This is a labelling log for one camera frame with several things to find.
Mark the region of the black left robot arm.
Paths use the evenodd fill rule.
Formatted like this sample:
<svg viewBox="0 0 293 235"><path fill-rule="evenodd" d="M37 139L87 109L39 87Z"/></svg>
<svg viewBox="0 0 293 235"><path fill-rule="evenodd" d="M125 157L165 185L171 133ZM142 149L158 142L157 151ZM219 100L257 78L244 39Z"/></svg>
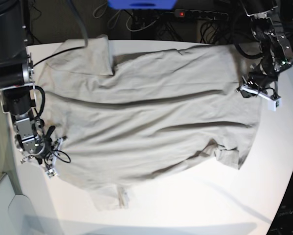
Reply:
<svg viewBox="0 0 293 235"><path fill-rule="evenodd" d="M280 73L293 66L293 51L281 23L275 23L273 17L279 17L275 0L242 0L239 10L232 20L231 35L237 51L250 60L261 59L258 64L242 76L242 84L237 88L242 97L260 96L278 101L278 78ZM250 18L250 29L261 50L258 54L247 54L235 40L235 26L238 20Z"/></svg>

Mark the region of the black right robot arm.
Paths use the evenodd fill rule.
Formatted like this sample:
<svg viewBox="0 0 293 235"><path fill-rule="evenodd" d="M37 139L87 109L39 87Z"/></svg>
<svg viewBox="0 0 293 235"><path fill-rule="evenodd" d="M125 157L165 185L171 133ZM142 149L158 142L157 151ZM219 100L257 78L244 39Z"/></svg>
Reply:
<svg viewBox="0 0 293 235"><path fill-rule="evenodd" d="M0 0L0 102L11 116L15 146L23 154L21 163L35 158L49 177L57 175L55 164L60 158L66 137L52 141L55 126L44 130L41 114L36 110L36 92L45 100L43 89L33 81L33 63L27 54L22 4L19 0Z"/></svg>

